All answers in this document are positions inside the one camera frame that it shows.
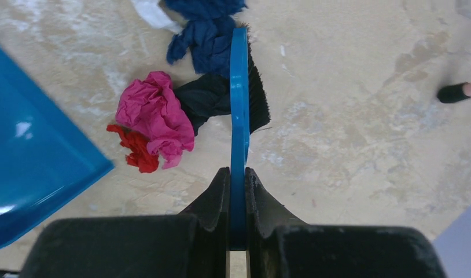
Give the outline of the black paper scrap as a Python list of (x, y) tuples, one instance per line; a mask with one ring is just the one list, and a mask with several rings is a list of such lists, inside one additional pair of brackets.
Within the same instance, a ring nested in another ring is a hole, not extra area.
[(202, 75), (174, 89), (174, 94), (189, 118), (195, 136), (209, 118), (231, 114), (229, 80), (223, 76)]

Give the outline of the dark blue paper scrap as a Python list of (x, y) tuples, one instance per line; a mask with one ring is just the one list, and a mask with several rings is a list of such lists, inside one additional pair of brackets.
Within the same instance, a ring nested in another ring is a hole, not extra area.
[(195, 73), (228, 78), (233, 30), (237, 27), (233, 15), (246, 8), (245, 1), (174, 0), (165, 1), (165, 5), (187, 20), (168, 45), (167, 63), (175, 64), (189, 51)]

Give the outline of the red paper scrap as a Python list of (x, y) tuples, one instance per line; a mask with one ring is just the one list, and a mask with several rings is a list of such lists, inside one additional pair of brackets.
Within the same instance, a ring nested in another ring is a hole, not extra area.
[(144, 135), (117, 124), (107, 125), (106, 130), (117, 133), (120, 145), (130, 150), (125, 158), (128, 165), (137, 167), (140, 173), (153, 173), (158, 169), (159, 156), (148, 152), (148, 140)]

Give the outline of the pink paper scrap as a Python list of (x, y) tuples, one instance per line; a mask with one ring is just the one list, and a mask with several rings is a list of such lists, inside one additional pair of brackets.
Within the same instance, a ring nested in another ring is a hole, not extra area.
[(147, 153), (160, 155), (163, 169), (176, 167), (183, 152), (194, 149), (193, 126), (163, 71), (134, 79), (120, 96), (115, 120), (146, 137)]

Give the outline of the white paper scrap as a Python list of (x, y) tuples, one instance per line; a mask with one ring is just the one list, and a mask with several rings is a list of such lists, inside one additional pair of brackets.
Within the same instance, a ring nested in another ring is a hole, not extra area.
[(131, 0), (131, 3), (141, 19), (154, 29), (169, 30), (174, 34), (182, 31), (182, 27), (173, 21), (159, 6), (159, 0)]

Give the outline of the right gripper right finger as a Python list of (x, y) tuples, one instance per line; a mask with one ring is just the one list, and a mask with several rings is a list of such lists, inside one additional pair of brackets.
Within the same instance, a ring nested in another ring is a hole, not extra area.
[(403, 226), (308, 224), (245, 171), (248, 277), (446, 277), (431, 242)]

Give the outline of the blue dustpan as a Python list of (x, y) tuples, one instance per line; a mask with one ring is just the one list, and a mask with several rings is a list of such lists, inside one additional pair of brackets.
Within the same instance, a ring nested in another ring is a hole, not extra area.
[(0, 249), (112, 169), (113, 163), (0, 48)]

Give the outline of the blue hand brush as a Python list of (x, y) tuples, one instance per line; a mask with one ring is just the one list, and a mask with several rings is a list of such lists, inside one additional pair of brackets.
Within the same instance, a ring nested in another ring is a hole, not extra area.
[(231, 161), (230, 229), (231, 251), (246, 249), (245, 168), (250, 135), (270, 123), (270, 109), (260, 72), (251, 55), (249, 27), (235, 28), (230, 53)]

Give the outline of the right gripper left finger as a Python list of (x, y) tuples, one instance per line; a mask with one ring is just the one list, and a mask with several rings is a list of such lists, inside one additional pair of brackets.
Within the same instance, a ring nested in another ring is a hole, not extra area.
[(171, 215), (69, 218), (52, 222), (20, 277), (229, 277), (230, 172)]

